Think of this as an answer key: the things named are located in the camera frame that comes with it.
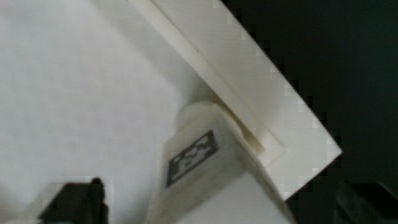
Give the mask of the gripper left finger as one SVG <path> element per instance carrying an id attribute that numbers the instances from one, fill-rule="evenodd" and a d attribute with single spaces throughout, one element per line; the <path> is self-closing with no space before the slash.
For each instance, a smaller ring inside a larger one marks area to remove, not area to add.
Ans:
<path id="1" fill-rule="evenodd" d="M 106 184 L 100 178 L 88 183 L 70 182 L 40 215 L 42 224 L 109 224 Z"/>

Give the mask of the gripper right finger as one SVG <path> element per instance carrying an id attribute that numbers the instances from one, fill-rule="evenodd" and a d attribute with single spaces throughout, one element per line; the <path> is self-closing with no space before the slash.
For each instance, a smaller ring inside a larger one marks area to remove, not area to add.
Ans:
<path id="1" fill-rule="evenodd" d="M 335 224 L 398 224 L 398 196 L 385 184 L 342 183 Z"/>

